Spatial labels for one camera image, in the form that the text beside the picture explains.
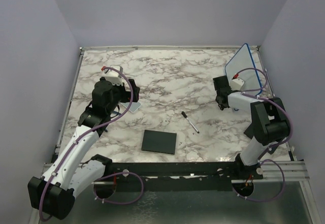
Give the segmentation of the blue-framed whiteboard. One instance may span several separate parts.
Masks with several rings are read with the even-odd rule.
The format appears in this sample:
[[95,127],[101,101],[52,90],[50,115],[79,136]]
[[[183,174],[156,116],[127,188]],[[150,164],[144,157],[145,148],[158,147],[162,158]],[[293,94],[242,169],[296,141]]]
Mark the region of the blue-framed whiteboard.
[[244,44],[231,60],[224,67],[225,75],[228,81],[235,74],[245,81],[241,90],[232,90],[228,95],[228,104],[230,108],[250,113],[251,104],[256,102],[256,96],[262,92],[261,82],[263,74],[261,69],[257,68],[252,52],[247,44]]

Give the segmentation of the white black whiteboard marker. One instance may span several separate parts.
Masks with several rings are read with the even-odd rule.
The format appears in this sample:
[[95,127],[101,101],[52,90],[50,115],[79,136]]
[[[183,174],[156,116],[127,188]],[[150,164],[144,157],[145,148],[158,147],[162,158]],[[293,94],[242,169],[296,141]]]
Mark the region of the white black whiteboard marker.
[[189,119],[189,117],[186,115],[184,111],[181,112],[182,116],[188,121],[188,123],[191,125],[191,127],[196,131],[196,133],[200,133],[198,128],[193,124],[193,122]]

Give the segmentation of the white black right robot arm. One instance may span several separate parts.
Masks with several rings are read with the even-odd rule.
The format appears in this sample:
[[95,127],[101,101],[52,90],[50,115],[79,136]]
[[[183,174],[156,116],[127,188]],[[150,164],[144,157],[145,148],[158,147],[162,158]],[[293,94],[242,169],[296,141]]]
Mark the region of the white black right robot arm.
[[244,179],[251,174],[265,151],[281,143],[291,135],[291,121],[283,102],[278,97],[262,98],[231,89],[227,76],[213,78],[216,102],[220,110],[234,108],[249,112],[249,126],[252,139],[248,146],[236,156],[239,162],[233,166],[237,178]]

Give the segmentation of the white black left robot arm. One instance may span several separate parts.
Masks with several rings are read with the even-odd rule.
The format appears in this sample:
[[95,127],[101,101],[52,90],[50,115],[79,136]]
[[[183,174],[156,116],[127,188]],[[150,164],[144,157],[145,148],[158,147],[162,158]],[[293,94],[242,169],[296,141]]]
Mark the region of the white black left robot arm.
[[91,102],[81,114],[68,145],[40,178],[32,177],[29,181],[27,188],[30,202],[39,211],[41,221],[48,221],[52,217],[60,220],[66,218],[77,196],[93,181],[105,181],[111,177],[111,160],[103,156],[90,160],[89,166],[83,169],[79,166],[108,124],[117,120],[111,114],[118,104],[138,101],[139,87],[133,79],[127,79],[126,82],[129,91],[119,77],[100,78],[94,85]]

